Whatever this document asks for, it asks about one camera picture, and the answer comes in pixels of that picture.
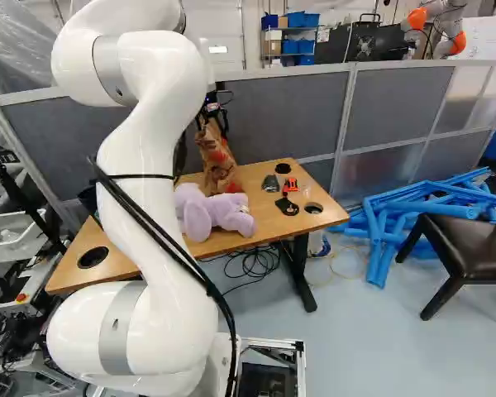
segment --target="wooden table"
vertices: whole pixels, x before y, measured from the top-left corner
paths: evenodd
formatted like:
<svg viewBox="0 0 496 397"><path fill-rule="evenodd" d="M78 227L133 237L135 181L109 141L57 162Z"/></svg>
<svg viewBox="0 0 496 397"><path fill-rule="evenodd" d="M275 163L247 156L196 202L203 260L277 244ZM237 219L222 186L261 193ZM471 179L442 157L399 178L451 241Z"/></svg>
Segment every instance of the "wooden table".
<svg viewBox="0 0 496 397"><path fill-rule="evenodd" d="M276 207L275 200L282 194L267 193L261 189L266 175L274 173L278 163L287 163L292 170L289 174L279 175L294 177L298 180L298 192L290 192L289 199L300 207L295 216L286 216ZM243 189L250 200L250 212L255 218L257 232L251 238L244 238L237 232L215 230L202 243L191 242L186 238L189 250L196 259L246 249L267 242L282 241L285 262L292 274L298 294L302 298L308 312L316 310L316 301L303 277L307 259L308 233L324 227L337 225L349 219L347 212L335 202L325 190L299 165L296 160L287 158L250 165L242 165L238 169ZM180 183L203 182L203 174L185 175ZM318 203L323 211L311 214L304 210L308 203ZM293 242L287 242L287 237L294 237ZM105 246L109 250L107 258L90 269L79 269L79 258L87 251ZM46 291L50 294L68 293L83 288L86 285L98 284L105 281L127 280L140 275L124 254L122 254L107 238L103 230L89 218L78 235L69 246L68 251L51 276Z"/></svg>

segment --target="black chair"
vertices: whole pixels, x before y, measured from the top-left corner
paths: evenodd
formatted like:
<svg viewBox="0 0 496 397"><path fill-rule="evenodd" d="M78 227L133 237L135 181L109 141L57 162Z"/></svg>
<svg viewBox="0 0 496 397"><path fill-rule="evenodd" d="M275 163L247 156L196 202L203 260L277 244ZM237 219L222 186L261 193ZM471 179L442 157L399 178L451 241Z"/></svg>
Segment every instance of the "black chair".
<svg viewBox="0 0 496 397"><path fill-rule="evenodd" d="M422 320L432 318L463 285L496 285L496 225L422 213L395 258L398 263L404 262L422 234L450 275L421 311Z"/></svg>

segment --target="whiteboard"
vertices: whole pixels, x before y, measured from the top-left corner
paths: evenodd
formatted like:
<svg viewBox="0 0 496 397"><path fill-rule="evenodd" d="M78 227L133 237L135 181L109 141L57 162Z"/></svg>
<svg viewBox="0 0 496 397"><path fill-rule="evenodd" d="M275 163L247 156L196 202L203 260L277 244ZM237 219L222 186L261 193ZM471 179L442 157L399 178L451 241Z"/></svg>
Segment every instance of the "whiteboard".
<svg viewBox="0 0 496 397"><path fill-rule="evenodd" d="M463 18L466 48L452 60L496 60L496 17Z"/></svg>

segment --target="stuffed elephant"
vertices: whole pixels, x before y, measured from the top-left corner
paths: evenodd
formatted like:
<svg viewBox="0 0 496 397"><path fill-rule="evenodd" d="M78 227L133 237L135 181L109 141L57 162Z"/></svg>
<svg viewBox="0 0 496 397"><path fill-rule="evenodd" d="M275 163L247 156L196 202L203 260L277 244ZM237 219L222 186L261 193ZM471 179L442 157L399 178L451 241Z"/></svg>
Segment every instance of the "stuffed elephant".
<svg viewBox="0 0 496 397"><path fill-rule="evenodd" d="M212 227L238 231L243 237L255 233L255 220L248 213L248 196L224 193L206 197L197 184L180 184L174 191L180 230L194 242L204 242Z"/></svg>

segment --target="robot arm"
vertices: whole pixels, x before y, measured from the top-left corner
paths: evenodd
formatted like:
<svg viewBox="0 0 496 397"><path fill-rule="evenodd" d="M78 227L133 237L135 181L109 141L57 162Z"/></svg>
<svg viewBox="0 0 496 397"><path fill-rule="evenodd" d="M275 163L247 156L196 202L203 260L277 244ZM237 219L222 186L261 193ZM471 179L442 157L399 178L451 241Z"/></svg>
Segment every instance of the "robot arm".
<svg viewBox="0 0 496 397"><path fill-rule="evenodd" d="M410 12L401 22L401 28L407 33L422 31L428 19L438 20L438 31L446 35L447 40L440 41L433 53L433 59L457 55L466 47L466 37L463 32L462 14L466 0L432 0Z"/></svg>
<svg viewBox="0 0 496 397"><path fill-rule="evenodd" d="M210 83L207 48L177 32L184 22L178 0L94 0L59 34L51 66L71 98L91 106L136 105L99 148L97 163L106 174L172 174L174 147ZM171 180L117 184L188 251ZM139 395L187 396L211 354L217 306L195 274L104 187L97 189L107 236L136 263L146 284L112 282L72 294L51 319L50 354L61 369L88 383Z"/></svg>

